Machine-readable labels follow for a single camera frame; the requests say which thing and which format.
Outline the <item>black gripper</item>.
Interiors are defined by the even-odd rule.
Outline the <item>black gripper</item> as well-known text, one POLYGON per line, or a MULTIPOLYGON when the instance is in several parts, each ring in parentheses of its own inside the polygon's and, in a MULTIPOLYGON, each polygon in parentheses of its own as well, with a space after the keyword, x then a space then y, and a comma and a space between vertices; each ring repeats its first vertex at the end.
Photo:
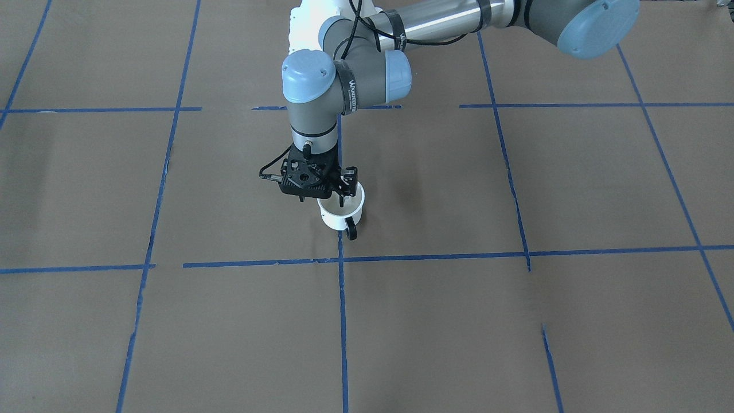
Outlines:
POLYGON ((339 207, 344 208, 346 198, 357 195, 358 168, 341 168, 338 150, 339 146, 335 145, 330 151, 307 158, 294 145, 289 146, 280 167, 280 191, 299 198, 318 199, 328 199, 336 192, 339 207))

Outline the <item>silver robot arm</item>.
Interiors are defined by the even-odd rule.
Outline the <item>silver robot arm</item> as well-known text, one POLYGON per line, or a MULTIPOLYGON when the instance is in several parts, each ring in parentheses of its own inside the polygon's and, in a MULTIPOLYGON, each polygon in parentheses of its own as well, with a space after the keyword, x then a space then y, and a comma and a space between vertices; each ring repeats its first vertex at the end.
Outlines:
POLYGON ((522 27, 577 59, 594 59, 619 44, 639 15, 638 1, 422 1, 398 9, 371 1, 338 1, 319 23, 291 26, 317 44, 283 61, 291 146, 278 174, 262 180, 301 200, 343 203, 357 194, 356 167, 338 159, 338 118, 406 97, 412 87, 406 50, 450 45, 489 27, 522 27))

